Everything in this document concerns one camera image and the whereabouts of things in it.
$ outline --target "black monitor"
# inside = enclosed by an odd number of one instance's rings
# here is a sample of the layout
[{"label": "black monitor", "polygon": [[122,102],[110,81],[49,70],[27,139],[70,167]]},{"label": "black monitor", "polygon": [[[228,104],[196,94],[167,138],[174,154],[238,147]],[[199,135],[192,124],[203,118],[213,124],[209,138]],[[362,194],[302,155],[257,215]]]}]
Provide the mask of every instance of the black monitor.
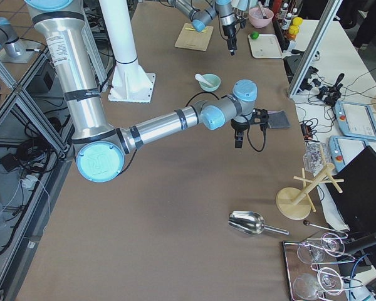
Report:
[{"label": "black monitor", "polygon": [[[343,178],[339,183],[343,193],[333,185],[328,190],[342,218],[350,227],[350,236],[368,235],[376,232],[376,152],[366,147],[334,178]],[[365,249],[376,269],[376,245]]]}]

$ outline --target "white desk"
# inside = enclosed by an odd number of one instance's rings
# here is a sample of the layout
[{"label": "white desk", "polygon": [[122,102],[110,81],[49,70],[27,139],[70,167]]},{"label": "white desk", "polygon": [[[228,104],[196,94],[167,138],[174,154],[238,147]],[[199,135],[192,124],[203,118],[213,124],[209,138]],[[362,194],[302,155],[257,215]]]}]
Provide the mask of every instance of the white desk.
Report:
[{"label": "white desk", "polygon": [[[300,33],[297,36],[297,45],[295,49],[303,51],[306,50],[306,47],[308,46],[309,40],[314,33],[317,24],[318,21],[304,20],[300,28]],[[376,83],[370,73],[368,73],[368,69],[363,64],[363,61],[355,51],[355,48],[352,46],[351,41],[348,39],[347,34],[344,32],[339,22],[332,22],[327,31],[327,34],[321,42],[319,52],[320,59],[318,61],[314,61],[311,65],[319,69],[319,76],[322,78],[324,77],[327,83],[334,84],[337,76],[340,73],[345,74],[344,79],[342,80],[343,88],[341,89],[342,98],[340,100],[366,104],[375,102],[375,100],[372,98],[376,96],[376,87],[373,87],[376,85]],[[364,95],[372,98],[354,94],[349,90],[346,91],[345,87],[351,85],[354,81],[355,83],[349,87],[353,91],[363,92],[373,87],[363,93]],[[310,92],[310,95],[317,93],[318,89],[313,89]],[[302,108],[303,110],[306,110],[306,115],[302,109],[297,110],[299,120],[309,120],[316,117],[319,120],[320,124],[330,125],[330,120],[327,120],[324,117],[325,111],[323,107],[305,104],[309,96],[306,92],[302,92],[302,94],[305,95],[295,95],[293,97],[296,106]],[[338,128],[337,122],[334,123],[331,131],[329,131],[328,127],[322,126],[319,126],[316,129],[320,132],[328,131],[327,133],[317,134],[317,139],[324,143],[328,142],[328,138],[331,135],[342,135],[340,129]],[[369,142],[369,144],[376,151],[376,142]],[[333,204],[333,201],[326,187],[323,187],[323,191],[325,192],[325,198],[322,201],[324,215],[328,223],[333,225],[335,224],[335,222],[337,222],[335,218],[333,218],[332,212],[329,209],[329,204]],[[364,283],[368,283],[375,277],[376,271],[374,270],[374,268],[370,271],[357,275],[357,278],[361,279]]]}]

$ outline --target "brown table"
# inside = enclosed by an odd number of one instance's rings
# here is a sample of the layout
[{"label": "brown table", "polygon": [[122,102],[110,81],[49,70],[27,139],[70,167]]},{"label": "brown table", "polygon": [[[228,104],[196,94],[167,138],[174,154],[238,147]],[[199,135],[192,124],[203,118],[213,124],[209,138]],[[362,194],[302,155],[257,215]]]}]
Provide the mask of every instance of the brown table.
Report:
[{"label": "brown table", "polygon": [[[129,127],[181,108],[200,91],[194,74],[209,72],[222,79],[220,96],[242,78],[256,82],[256,107],[285,110],[291,128],[269,130],[257,153],[247,141],[235,149],[229,125],[213,132],[200,125],[145,145],[124,175],[103,184],[73,164],[17,300],[288,299],[280,241],[315,229],[285,218],[274,201],[282,187],[301,187],[293,176],[305,150],[283,62],[251,57],[250,24],[235,56],[216,22],[206,52],[174,48],[186,21],[159,3],[138,5],[135,43],[140,64],[157,74],[155,91],[150,104],[103,98],[109,121]],[[251,128],[258,147],[261,136]],[[324,221],[319,205],[313,223]],[[291,234],[246,236],[228,226],[233,210],[257,211]]]}]

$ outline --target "label on robot arm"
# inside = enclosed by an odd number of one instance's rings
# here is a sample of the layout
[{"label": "label on robot arm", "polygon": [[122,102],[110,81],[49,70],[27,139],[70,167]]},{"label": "label on robot arm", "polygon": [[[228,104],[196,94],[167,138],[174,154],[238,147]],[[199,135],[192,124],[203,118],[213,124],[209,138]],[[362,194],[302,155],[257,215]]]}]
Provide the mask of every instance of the label on robot arm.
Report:
[{"label": "label on robot arm", "polygon": [[55,66],[71,61],[70,52],[68,51],[66,40],[62,34],[51,36],[46,40],[48,42],[51,59]]}]

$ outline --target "dark pants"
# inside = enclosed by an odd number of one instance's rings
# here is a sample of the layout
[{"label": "dark pants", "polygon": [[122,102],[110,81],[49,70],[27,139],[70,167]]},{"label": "dark pants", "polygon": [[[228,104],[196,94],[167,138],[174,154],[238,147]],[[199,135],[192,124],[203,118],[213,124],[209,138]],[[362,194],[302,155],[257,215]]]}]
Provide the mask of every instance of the dark pants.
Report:
[{"label": "dark pants", "polygon": [[355,47],[361,47],[362,44],[369,44],[372,38],[376,35],[376,1],[369,9],[367,17],[362,22],[357,36],[353,41]]}]

